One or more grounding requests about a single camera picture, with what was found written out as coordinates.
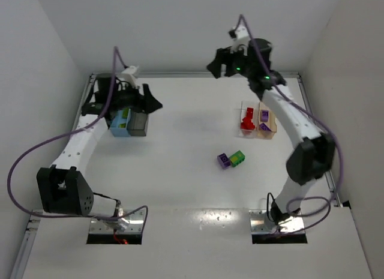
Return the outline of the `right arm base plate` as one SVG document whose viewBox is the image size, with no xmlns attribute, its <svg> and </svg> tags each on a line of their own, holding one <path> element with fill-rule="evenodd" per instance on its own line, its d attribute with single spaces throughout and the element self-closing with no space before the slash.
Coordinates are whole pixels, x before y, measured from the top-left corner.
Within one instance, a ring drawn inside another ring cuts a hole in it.
<svg viewBox="0 0 384 279">
<path fill-rule="evenodd" d="M 249 210 L 252 235 L 295 235 L 305 233 L 304 221 L 300 217 L 289 217 L 275 224 L 265 209 Z"/>
</svg>

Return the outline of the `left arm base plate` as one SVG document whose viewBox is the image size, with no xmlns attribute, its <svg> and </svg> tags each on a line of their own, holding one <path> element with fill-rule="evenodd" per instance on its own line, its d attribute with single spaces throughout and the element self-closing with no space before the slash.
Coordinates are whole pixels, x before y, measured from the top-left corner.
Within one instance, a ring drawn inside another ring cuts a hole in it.
<svg viewBox="0 0 384 279">
<path fill-rule="evenodd" d="M 89 235 L 139 235 L 143 231 L 146 210 L 141 209 L 117 221 L 103 221 L 92 218 L 89 225 Z"/>
</svg>

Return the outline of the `small purple lego piece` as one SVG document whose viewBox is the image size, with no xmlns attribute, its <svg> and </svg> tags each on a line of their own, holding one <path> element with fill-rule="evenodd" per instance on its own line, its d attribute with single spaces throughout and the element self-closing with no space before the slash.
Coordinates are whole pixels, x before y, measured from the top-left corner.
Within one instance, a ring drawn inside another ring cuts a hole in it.
<svg viewBox="0 0 384 279">
<path fill-rule="evenodd" d="M 265 123 L 260 123 L 259 124 L 259 128 L 262 130 L 262 131 L 267 131 L 267 132 L 272 132 L 272 130 L 270 129 L 270 127 L 265 124 Z"/>
</svg>

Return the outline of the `red rounded lego brick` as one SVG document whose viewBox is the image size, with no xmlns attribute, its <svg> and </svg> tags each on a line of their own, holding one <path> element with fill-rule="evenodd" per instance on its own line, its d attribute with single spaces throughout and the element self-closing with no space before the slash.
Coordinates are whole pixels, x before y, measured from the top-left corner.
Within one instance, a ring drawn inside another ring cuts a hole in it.
<svg viewBox="0 0 384 279">
<path fill-rule="evenodd" d="M 241 122 L 241 129 L 243 130 L 254 130 L 256 126 L 252 122 L 252 119 L 244 117 Z"/>
</svg>

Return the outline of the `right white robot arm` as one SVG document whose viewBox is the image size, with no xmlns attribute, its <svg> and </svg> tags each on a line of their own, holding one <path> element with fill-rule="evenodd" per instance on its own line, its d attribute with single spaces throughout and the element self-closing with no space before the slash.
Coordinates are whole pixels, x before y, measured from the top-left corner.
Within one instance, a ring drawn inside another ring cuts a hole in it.
<svg viewBox="0 0 384 279">
<path fill-rule="evenodd" d="M 298 214 L 309 189 L 330 170 L 335 140 L 315 126 L 290 98 L 286 80 L 271 69 L 271 51 L 270 42 L 260 38 L 219 48 L 207 69 L 216 79 L 235 74 L 245 77 L 250 89 L 274 113 L 290 138 L 293 151 L 286 161 L 287 181 L 267 212 L 269 221 L 278 224 Z"/>
</svg>

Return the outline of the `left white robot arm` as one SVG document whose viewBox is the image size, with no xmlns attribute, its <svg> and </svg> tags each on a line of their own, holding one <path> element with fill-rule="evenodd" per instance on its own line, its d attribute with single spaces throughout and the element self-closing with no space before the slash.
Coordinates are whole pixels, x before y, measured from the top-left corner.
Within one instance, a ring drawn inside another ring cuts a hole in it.
<svg viewBox="0 0 384 279">
<path fill-rule="evenodd" d="M 37 172 L 44 212 L 53 217 L 117 216 L 119 200 L 96 193 L 85 178 L 89 160 L 102 136 L 119 115 L 149 115 L 162 108 L 149 85 L 138 86 L 133 76 L 96 78 L 82 104 L 77 127 L 60 156 Z"/>
</svg>

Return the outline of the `purple lego brick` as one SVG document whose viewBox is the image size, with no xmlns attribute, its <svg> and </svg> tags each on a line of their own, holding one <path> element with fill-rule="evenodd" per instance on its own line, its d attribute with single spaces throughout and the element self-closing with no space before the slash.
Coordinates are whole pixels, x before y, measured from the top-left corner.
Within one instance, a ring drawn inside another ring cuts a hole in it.
<svg viewBox="0 0 384 279">
<path fill-rule="evenodd" d="M 231 162 L 225 153 L 218 155 L 217 161 L 222 169 L 226 169 L 231 166 Z"/>
</svg>

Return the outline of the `lime green lego brick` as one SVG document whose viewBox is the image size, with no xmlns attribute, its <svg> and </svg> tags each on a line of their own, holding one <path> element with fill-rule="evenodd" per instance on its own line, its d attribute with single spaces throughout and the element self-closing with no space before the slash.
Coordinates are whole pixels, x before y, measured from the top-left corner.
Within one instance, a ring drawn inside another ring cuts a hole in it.
<svg viewBox="0 0 384 279">
<path fill-rule="evenodd" d="M 128 118 L 128 115 L 129 115 L 129 109 L 123 109 L 120 111 L 120 116 L 121 118 L 123 119 L 127 119 Z"/>
</svg>

